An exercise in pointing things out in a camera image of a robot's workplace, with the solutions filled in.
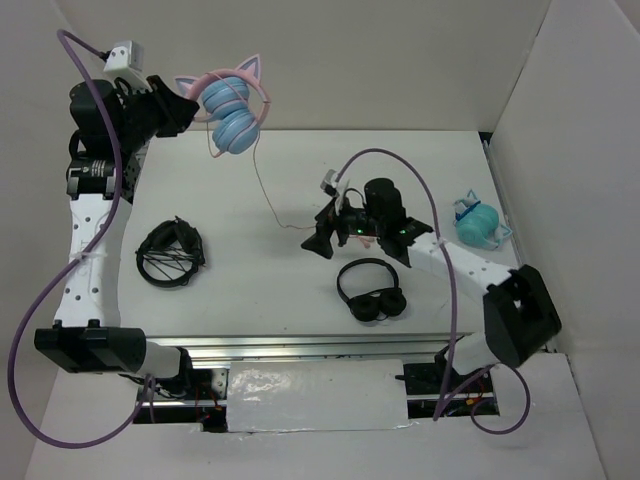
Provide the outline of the pink blue cat-ear headphones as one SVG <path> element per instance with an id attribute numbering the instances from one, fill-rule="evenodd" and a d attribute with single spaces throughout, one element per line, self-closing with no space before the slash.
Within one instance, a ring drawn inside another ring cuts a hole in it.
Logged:
<path id="1" fill-rule="evenodd" d="M 199 103 L 204 114 L 193 121 L 216 127 L 210 141 L 216 148 L 209 153 L 218 158 L 238 155 L 254 145 L 271 106 L 269 94 L 261 84 L 262 61 L 255 54 L 232 69 L 217 69 L 196 76 L 174 78 L 181 96 Z"/>

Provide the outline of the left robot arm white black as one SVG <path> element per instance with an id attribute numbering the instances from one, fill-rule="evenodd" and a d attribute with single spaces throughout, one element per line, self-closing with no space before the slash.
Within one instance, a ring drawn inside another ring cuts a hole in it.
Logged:
<path id="1" fill-rule="evenodd" d="M 64 276 L 53 325 L 36 331 L 34 346 L 68 373 L 152 375 L 170 396 L 185 398 L 197 383 L 189 354 L 148 340 L 140 328 L 122 326 L 118 279 L 148 143 L 184 132 L 197 105 L 157 75 L 141 89 L 122 78 L 82 82 L 69 97 L 77 126 L 66 172 L 73 268 Z"/>

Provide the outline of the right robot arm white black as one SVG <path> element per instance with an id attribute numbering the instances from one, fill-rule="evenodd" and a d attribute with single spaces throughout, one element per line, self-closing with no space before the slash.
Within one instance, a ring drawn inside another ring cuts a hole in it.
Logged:
<path id="1" fill-rule="evenodd" d="M 348 185 L 335 171 L 321 183 L 329 203 L 316 215 L 314 234 L 303 249 L 331 258 L 336 238 L 340 246 L 355 236 L 373 237 L 382 251 L 408 268 L 453 278 L 455 290 L 483 309 L 482 331 L 458 340 L 435 368 L 438 385 L 454 392 L 470 374 L 488 365 L 521 366 L 562 328 L 544 280 L 530 265 L 512 268 L 484 259 L 446 239 L 410 216 L 399 190 L 388 178 L 376 178 L 364 188 L 364 204 L 350 205 Z"/>

